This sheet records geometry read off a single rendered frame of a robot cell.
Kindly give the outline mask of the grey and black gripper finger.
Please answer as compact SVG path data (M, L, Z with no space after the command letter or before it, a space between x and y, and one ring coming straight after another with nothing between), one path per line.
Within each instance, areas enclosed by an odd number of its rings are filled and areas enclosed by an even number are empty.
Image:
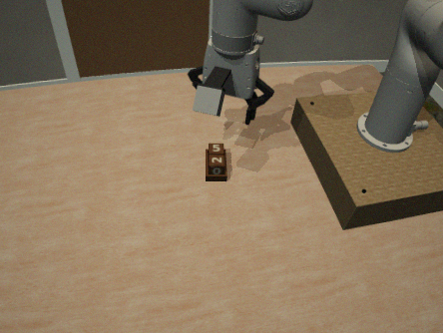
M256 77L255 86L259 90L261 90L264 93L264 95L258 97L256 92L254 92L251 99L245 100L248 104L248 108L246 110L246 117L245 117L246 125L249 125L250 121L254 120L256 108L265 104L265 102L268 101L273 96L274 93L274 89L272 89L259 77Z
M197 89L198 83L203 83L203 81L199 78L199 75L203 74L203 66L191 69L188 72L188 76L190 80L193 82L193 86Z

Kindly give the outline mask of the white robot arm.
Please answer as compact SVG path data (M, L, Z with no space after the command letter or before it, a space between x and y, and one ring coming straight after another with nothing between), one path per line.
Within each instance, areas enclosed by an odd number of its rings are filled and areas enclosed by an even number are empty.
M312 4L313 0L213 0L212 43L228 52L247 51L263 44L256 29L258 15L294 21L304 17ZM370 111L358 119L360 136L384 152L409 149L412 133L428 129L427 121L416 121L441 69L443 0L407 0ZM230 71L215 66L206 81L198 83L193 111L221 115L223 85Z

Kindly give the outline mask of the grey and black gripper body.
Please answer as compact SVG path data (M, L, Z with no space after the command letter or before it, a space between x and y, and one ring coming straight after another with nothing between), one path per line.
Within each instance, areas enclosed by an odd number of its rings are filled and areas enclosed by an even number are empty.
M232 56L237 55L237 56ZM213 68L231 69L223 88L225 95L251 99L255 87L256 77L259 77L260 54L259 46L244 52L228 52L217 48L209 39L204 60L203 83Z

